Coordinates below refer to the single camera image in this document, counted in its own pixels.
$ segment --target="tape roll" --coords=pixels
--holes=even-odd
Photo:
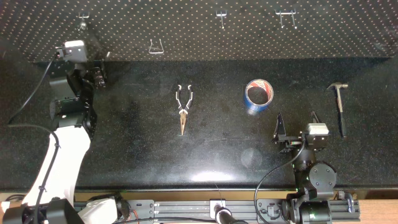
[[[267,93],[268,96],[267,102],[261,105],[253,103],[253,101],[250,99],[248,95],[248,91],[253,87],[260,87]],[[244,102],[248,108],[249,114],[257,114],[258,112],[265,110],[268,107],[268,105],[271,103],[273,98],[274,98],[274,90],[272,89],[271,84],[262,79],[256,79],[250,81],[249,84],[246,86],[246,89],[244,90]]]

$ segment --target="pliers handle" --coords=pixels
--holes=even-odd
[[[193,99],[193,92],[192,92],[192,87],[191,85],[188,86],[188,90],[189,90],[189,100],[187,105],[185,105],[185,108],[182,108],[181,102],[180,102],[180,93],[181,93],[181,85],[178,85],[178,90],[175,92],[175,99],[178,102],[178,113],[185,113],[188,114],[188,110],[192,105],[192,99]]]

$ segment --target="pliers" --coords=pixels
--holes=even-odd
[[[178,85],[178,90],[175,92],[175,99],[178,102],[178,113],[180,114],[180,123],[181,123],[181,135],[184,135],[184,129],[185,129],[185,123],[187,121],[187,114],[188,110],[190,109],[192,105],[192,99],[193,99],[193,92],[191,85],[188,86],[189,90],[189,100],[187,105],[185,105],[185,108],[182,108],[181,102],[180,102],[180,93],[181,93],[181,85]]]

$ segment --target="black tabletop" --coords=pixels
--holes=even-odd
[[[38,82],[43,64],[0,61],[0,121]],[[98,124],[81,165],[76,188],[90,190],[253,189],[290,154],[271,143],[278,112],[296,136],[316,111],[331,136],[317,153],[338,172],[336,187],[398,186],[398,59],[225,60],[197,62],[106,62],[108,86],[96,90]],[[247,114],[245,86],[267,80],[274,99],[265,111]],[[348,138],[338,131],[335,92],[341,91]],[[180,133],[175,91],[193,104]],[[50,124],[53,93],[48,80],[15,122]],[[28,189],[48,148],[48,134],[0,127],[0,189]],[[291,167],[264,181],[266,189],[293,189]]]

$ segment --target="pegboard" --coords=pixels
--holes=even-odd
[[[390,57],[398,51],[398,1],[3,0],[0,38],[29,61],[84,40],[90,59],[221,60]],[[221,18],[216,11],[227,11]],[[296,10],[283,16],[275,11]],[[78,33],[79,12],[90,12]],[[150,54],[150,40],[164,54]]]

